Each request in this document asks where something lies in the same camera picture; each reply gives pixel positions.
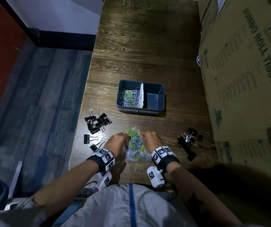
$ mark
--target wood grain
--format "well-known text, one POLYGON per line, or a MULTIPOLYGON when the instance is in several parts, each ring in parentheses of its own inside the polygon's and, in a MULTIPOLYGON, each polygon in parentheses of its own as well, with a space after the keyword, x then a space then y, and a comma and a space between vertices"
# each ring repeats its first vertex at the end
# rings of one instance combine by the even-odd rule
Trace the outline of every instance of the wood grain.
MULTIPOLYGON (((99 140, 107 141, 115 133, 136 126, 156 131, 186 168, 217 164, 203 81, 196 63, 199 42, 195 1, 105 0, 69 167, 92 153, 90 145, 83 144, 83 135, 89 134, 84 120, 89 110, 105 112, 113 121, 105 132, 94 135, 99 140), (119 112, 116 97, 121 79, 164 84, 165 110, 157 117, 119 112), (203 143, 192 146, 197 153, 192 162, 177 144, 177 137, 189 127, 204 135, 203 143)), ((114 182, 150 184, 146 170, 152 162, 146 166, 143 158, 120 165, 120 160, 112 172, 114 182)))

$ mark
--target white device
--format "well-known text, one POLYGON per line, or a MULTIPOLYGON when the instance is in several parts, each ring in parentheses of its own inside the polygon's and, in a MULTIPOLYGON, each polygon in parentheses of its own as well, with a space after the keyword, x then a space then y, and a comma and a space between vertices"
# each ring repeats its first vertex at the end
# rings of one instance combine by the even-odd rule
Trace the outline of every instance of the white device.
POLYGON ((162 187, 165 184, 164 178, 161 175, 163 170, 157 170, 156 166, 151 166, 147 169, 148 177, 154 188, 162 187))
POLYGON ((92 178, 93 181, 96 181, 96 183, 93 183, 92 189, 94 191, 101 191, 106 188, 110 180, 112 179, 112 175, 110 171, 107 171, 106 174, 97 173, 92 178))

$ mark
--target blue zipper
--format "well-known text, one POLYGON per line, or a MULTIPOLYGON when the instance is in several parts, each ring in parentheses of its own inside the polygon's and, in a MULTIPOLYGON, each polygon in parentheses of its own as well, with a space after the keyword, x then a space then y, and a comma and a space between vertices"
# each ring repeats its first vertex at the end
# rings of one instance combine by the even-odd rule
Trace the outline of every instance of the blue zipper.
POLYGON ((135 211, 134 195, 133 195, 133 185, 132 185, 132 183, 129 184, 129 202, 130 202, 130 221, 131 221, 131 227, 137 227, 136 211, 135 211))

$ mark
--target blue plastic tray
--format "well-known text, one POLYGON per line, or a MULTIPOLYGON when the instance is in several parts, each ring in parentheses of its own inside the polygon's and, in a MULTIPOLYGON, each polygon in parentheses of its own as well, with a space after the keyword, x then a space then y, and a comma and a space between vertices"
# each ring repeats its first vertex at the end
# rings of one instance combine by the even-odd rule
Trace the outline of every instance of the blue plastic tray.
POLYGON ((132 114, 156 115, 159 114, 165 107, 165 87, 163 84, 145 83, 144 84, 144 106, 124 107, 120 105, 120 97, 123 89, 126 90, 140 90, 141 83, 132 80, 120 80, 118 86, 117 106, 120 112, 132 114))

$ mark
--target white wall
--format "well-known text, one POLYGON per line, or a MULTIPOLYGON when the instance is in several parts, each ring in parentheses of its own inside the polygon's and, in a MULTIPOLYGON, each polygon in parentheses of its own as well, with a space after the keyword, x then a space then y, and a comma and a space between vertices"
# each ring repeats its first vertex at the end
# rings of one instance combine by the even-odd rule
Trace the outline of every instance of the white wall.
POLYGON ((31 27, 46 31, 81 34, 97 33, 103 7, 102 0, 6 1, 13 9, 15 5, 15 8, 21 11, 26 18, 23 21, 31 27))

